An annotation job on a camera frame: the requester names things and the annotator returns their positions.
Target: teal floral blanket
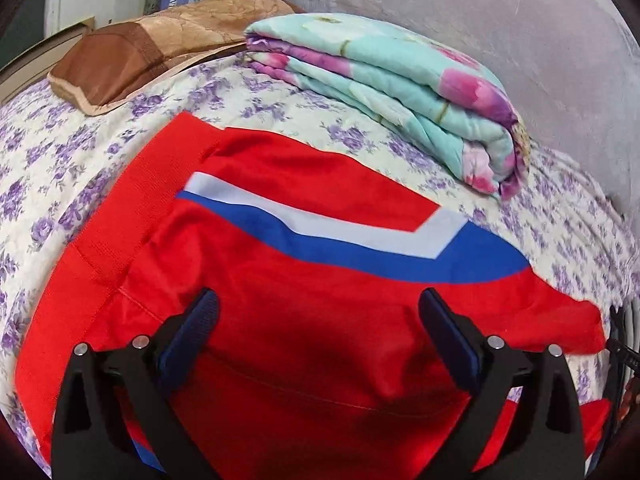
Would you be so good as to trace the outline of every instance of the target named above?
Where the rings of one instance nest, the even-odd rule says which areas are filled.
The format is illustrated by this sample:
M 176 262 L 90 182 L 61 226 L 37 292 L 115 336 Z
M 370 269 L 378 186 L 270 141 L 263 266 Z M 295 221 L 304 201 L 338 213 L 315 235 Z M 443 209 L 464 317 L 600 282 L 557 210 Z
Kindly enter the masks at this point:
M 530 140 L 498 78 L 469 56 L 391 23 L 291 14 L 250 25 L 249 65 L 353 106 L 508 200 L 526 184 Z

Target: floral bed sheet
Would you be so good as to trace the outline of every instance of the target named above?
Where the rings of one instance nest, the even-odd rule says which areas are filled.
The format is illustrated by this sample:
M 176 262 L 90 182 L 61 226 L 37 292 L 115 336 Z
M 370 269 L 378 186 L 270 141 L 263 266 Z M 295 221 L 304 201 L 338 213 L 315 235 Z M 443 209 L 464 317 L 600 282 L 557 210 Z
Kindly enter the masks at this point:
M 198 65 L 92 118 L 42 81 L 0 108 L 0 411 L 47 472 L 14 391 L 21 342 L 66 243 L 123 168 L 183 110 L 218 127 L 271 130 L 352 156 L 460 211 L 518 247 L 551 285 L 597 304 L 606 333 L 609 306 L 640 292 L 638 244 L 600 186 L 571 158 L 535 142 L 529 186 L 500 203 L 363 113 L 258 75 L 240 56 Z M 568 361 L 580 402 L 601 398 L 605 353 Z

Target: brown pillow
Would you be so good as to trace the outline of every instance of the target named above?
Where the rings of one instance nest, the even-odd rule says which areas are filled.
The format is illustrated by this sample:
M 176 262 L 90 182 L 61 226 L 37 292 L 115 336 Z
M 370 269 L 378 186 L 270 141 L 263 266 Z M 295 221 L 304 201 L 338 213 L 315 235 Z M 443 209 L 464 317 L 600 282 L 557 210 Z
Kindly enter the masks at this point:
M 281 0 L 202 0 L 173 7 L 88 34 L 47 78 L 56 95 L 87 115 L 101 115 L 206 58 L 242 50 L 249 24 L 294 12 Z

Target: metal bolt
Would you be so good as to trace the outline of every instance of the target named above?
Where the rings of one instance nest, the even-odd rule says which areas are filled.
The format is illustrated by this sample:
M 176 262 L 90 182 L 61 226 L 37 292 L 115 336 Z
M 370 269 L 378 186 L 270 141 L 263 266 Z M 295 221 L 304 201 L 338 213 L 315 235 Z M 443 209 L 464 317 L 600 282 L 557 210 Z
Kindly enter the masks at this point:
M 489 346 L 494 350 L 499 350 L 504 347 L 504 339 L 497 335 L 491 335 L 486 340 L 489 343 Z
M 146 348 L 146 346 L 149 344 L 149 338 L 146 335 L 139 335 L 137 338 L 135 338 L 131 342 L 131 344 L 133 345 L 133 348 L 142 350 L 143 348 Z
M 549 353 L 553 357 L 560 357 L 562 355 L 562 349 L 558 345 L 555 345 L 555 344 L 549 345 L 547 350 L 549 350 Z
M 89 345 L 87 343 L 80 343 L 79 345 L 76 345 L 76 347 L 74 348 L 74 354 L 81 356 L 86 354 L 89 351 Z

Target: blue gripper pad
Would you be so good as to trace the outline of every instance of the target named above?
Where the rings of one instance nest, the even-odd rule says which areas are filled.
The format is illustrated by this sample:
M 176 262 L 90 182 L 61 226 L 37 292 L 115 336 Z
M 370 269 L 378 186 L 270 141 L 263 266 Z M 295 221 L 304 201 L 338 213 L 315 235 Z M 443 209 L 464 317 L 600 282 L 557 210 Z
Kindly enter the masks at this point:
M 465 325 L 469 336 L 481 336 L 479 330 L 467 318 L 453 314 L 432 288 L 420 295 L 418 314 L 456 386 L 475 394 L 480 386 L 481 355 L 458 324 Z
M 184 316 L 184 322 L 158 359 L 158 388 L 164 396 L 184 384 L 202 346 L 218 323 L 218 296 L 212 290 L 206 290 Z

